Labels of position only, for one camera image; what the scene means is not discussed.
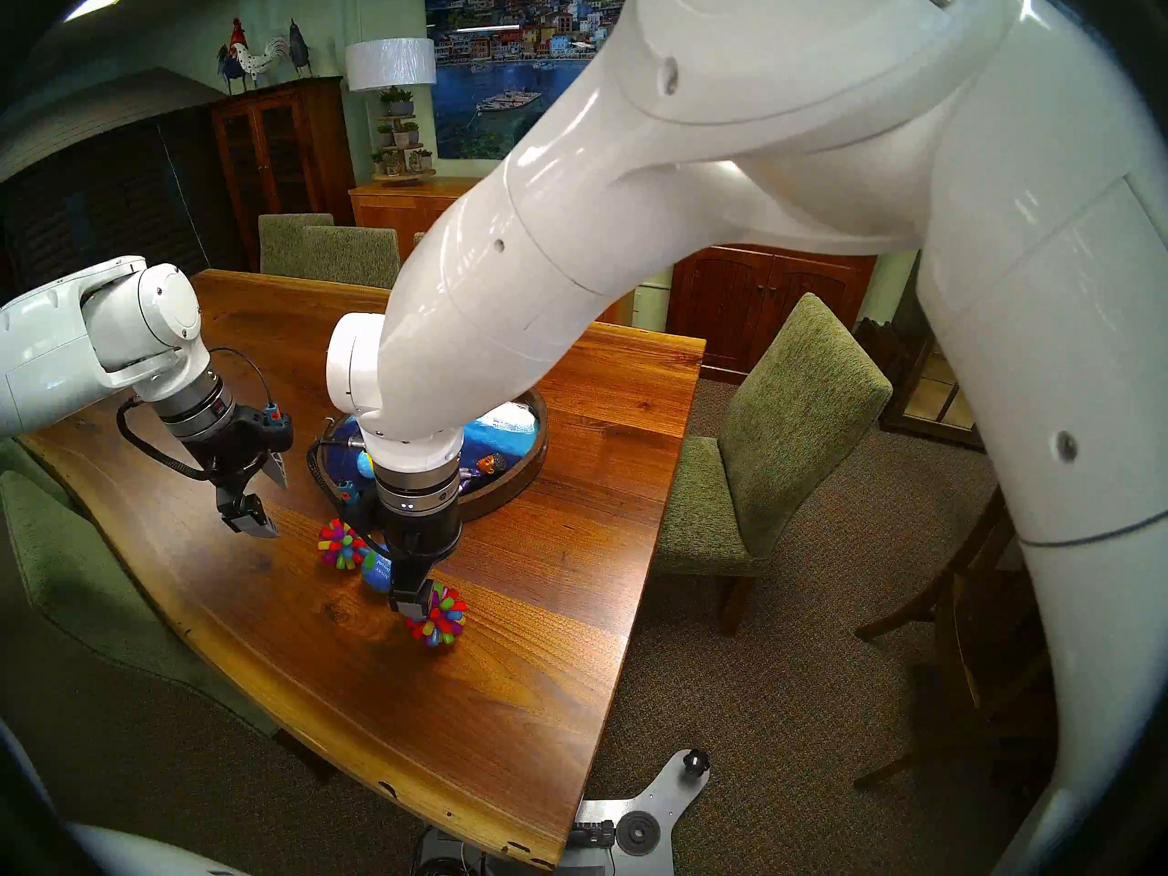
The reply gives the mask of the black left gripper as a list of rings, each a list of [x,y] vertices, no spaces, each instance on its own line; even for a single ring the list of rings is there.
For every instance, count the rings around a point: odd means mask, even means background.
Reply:
[[[278,488],[287,488],[284,453],[292,449],[292,416],[277,404],[263,409],[232,404],[222,425],[199,440],[199,460],[215,486],[222,521],[248,536],[279,536],[276,524],[248,484],[263,473]]]

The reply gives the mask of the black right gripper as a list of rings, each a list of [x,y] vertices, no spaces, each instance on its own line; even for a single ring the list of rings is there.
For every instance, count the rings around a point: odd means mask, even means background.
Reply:
[[[461,535],[459,509],[403,515],[376,510],[381,542],[376,551],[390,564],[390,607],[411,621],[430,619],[434,582],[430,570],[453,554]]]

